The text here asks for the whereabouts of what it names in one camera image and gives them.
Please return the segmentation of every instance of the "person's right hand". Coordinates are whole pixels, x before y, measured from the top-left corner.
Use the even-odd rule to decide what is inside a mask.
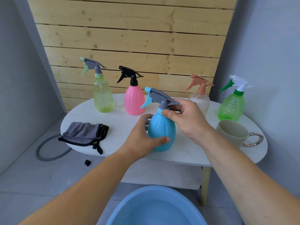
[[[172,105],[169,110],[163,110],[162,115],[174,121],[185,136],[199,145],[203,134],[212,129],[211,125],[196,103],[178,98],[174,100],[179,102],[179,105]]]

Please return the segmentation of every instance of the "blue bottle body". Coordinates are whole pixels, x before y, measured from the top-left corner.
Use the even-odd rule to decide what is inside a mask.
[[[167,151],[169,150],[176,136],[176,127],[175,122],[171,119],[163,116],[161,114],[162,110],[159,108],[158,112],[151,118],[149,127],[148,127],[148,135],[151,138],[168,136],[171,139],[170,143],[160,145],[154,149],[154,151]]]

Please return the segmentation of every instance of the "person's right arm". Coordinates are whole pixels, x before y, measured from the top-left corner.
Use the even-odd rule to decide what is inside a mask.
[[[173,106],[172,110],[163,110],[162,114],[205,151],[245,224],[300,224],[300,201],[296,197],[219,135],[197,104],[174,100],[179,105]]]

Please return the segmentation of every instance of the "person's left hand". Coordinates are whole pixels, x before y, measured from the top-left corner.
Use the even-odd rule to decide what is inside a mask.
[[[158,138],[151,138],[148,136],[146,130],[152,114],[144,114],[140,117],[135,127],[130,132],[127,140],[123,146],[119,149],[127,153],[133,162],[144,158],[148,155],[155,147],[171,142],[169,137],[163,136]]]

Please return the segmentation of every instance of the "hose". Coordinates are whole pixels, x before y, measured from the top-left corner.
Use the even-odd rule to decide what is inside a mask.
[[[54,136],[51,136],[49,138],[47,138],[46,140],[44,140],[42,143],[40,143],[40,145],[37,147],[36,151],[35,151],[35,157],[40,160],[40,161],[44,161],[44,162],[48,162],[48,161],[53,161],[53,160],[56,160],[56,159],[59,159],[61,157],[63,157],[64,155],[66,155],[67,153],[69,153],[72,148],[68,148],[65,152],[63,152],[62,154],[58,155],[58,156],[55,156],[55,157],[52,157],[52,158],[43,158],[40,156],[40,149],[41,147],[46,143],[48,142],[49,140],[55,138],[55,137],[58,137],[58,136],[61,136],[60,134],[56,134]]]

